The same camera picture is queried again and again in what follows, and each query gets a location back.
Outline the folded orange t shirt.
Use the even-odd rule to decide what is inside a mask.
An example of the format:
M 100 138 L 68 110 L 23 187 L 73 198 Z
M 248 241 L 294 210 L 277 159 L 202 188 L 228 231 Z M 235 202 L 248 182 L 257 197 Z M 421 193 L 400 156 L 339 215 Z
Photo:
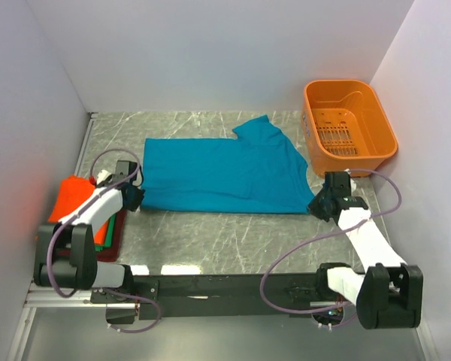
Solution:
M 48 218 L 49 223 L 57 223 L 64 216 L 84 203 L 95 190 L 95 186 L 86 178 L 74 175 L 67 177 L 61 182 L 59 193 L 56 198 L 52 213 Z M 95 244 L 101 244 L 104 240 L 107 222 L 95 233 Z

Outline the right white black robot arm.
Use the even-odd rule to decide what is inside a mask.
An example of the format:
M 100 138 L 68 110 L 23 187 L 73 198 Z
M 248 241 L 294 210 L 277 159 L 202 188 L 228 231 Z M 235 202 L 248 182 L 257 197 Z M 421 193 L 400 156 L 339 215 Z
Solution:
M 416 328 L 422 315 L 423 273 L 391 247 L 366 201 L 353 195 L 348 171 L 327 171 L 322 189 L 308 205 L 311 215 L 333 220 L 345 233 L 364 269 L 359 274 L 344 263 L 323 263 L 316 272 L 318 297 L 335 296 L 356 307 L 365 329 Z

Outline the folded dark red t shirt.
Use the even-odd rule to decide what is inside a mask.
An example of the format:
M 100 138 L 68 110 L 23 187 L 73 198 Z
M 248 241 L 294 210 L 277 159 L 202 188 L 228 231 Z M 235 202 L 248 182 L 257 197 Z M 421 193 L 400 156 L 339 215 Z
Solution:
M 116 214 L 117 220 L 114 227 L 113 244 L 111 248 L 105 249 L 97 253 L 98 261 L 101 262 L 115 262 L 119 256 L 121 247 L 123 228 L 125 225 L 127 211 L 122 210 Z

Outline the aluminium rail frame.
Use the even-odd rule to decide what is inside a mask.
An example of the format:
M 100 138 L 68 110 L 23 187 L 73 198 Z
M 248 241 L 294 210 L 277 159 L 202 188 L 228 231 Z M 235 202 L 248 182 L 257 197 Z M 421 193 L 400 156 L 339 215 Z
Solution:
M 134 275 L 132 275 L 132 274 L 126 275 L 126 279 L 125 279 L 125 283 L 124 283 L 123 287 L 127 284 L 126 281 L 133 276 Z M 306 311 L 306 310 L 282 308 L 282 307 L 272 303 L 265 295 L 265 284 L 266 284 L 267 278 L 268 277 L 264 277 L 262 275 L 262 279 L 261 279 L 260 285 L 259 285 L 259 293 L 260 293 L 260 296 L 261 296 L 262 300 L 264 301 L 264 303 L 266 303 L 271 308 L 278 310 L 279 312 L 297 314 L 299 311 Z M 112 290 L 111 293 L 114 295 L 117 295 L 118 289 Z M 105 291 L 105 289 L 99 289 L 99 288 L 95 289 L 95 291 L 99 291 L 99 290 Z M 58 308 L 58 307 L 84 307 L 84 306 L 120 308 L 119 305 L 117 305 L 117 304 L 93 305 L 91 303 L 91 295 L 92 295 L 93 291 L 94 290 L 80 290 L 80 291 L 76 292 L 72 297 L 70 297 L 68 299 L 64 299 L 61 296 L 59 296 L 51 288 L 38 287 L 38 286 L 33 285 L 31 287 L 31 289 L 29 290 L 29 294 L 27 295 L 26 305 L 28 305 L 29 307 L 56 307 L 56 308 Z M 147 299 L 147 298 L 144 298 L 141 296 L 133 296 L 128 293 L 125 293 L 124 296 L 128 299 L 140 300 L 140 301 L 147 302 L 147 303 L 153 302 L 150 299 Z

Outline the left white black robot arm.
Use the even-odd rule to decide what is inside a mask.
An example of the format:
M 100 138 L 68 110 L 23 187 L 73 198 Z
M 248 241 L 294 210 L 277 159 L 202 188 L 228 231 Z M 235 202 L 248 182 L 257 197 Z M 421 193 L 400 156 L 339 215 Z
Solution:
M 108 288 L 118 302 L 133 297 L 135 283 L 126 277 L 130 268 L 98 261 L 94 236 L 114 214 L 139 208 L 144 190 L 133 182 L 140 174 L 138 162 L 117 162 L 115 172 L 100 181 L 84 203 L 59 221 L 39 227 L 35 285 L 52 287 L 63 298 L 94 288 Z

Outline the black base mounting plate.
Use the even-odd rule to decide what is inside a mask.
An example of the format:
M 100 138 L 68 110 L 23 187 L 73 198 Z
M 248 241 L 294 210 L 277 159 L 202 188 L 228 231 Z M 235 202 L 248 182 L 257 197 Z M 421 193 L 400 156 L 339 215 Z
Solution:
M 265 316 L 279 314 L 262 300 L 259 293 L 261 275 L 135 275 L 117 290 L 117 295 L 104 290 L 93 291 L 93 305 L 130 306 L 122 313 L 107 312 L 113 324 L 133 323 L 133 318 L 153 320 L 153 305 L 128 299 L 125 293 L 141 296 L 158 304 L 162 317 Z M 297 310 L 322 309 L 314 315 L 320 323 L 338 325 L 345 308 L 328 310 L 330 305 L 345 303 L 332 291 L 323 290 L 314 273 L 272 274 L 265 284 L 265 295 L 275 305 Z

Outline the teal blue t shirt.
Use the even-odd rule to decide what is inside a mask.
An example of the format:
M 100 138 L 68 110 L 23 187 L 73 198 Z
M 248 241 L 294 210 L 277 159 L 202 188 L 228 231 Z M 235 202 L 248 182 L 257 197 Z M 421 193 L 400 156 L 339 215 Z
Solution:
M 307 162 L 268 116 L 234 138 L 148 138 L 143 208 L 230 214 L 306 214 Z

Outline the orange plastic basket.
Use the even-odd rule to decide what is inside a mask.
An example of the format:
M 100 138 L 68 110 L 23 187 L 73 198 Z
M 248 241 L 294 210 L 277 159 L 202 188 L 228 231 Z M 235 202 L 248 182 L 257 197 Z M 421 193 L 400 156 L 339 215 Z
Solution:
M 308 83 L 301 124 L 310 166 L 320 177 L 344 169 L 354 169 L 354 177 L 367 177 L 398 150 L 377 94 L 360 80 Z

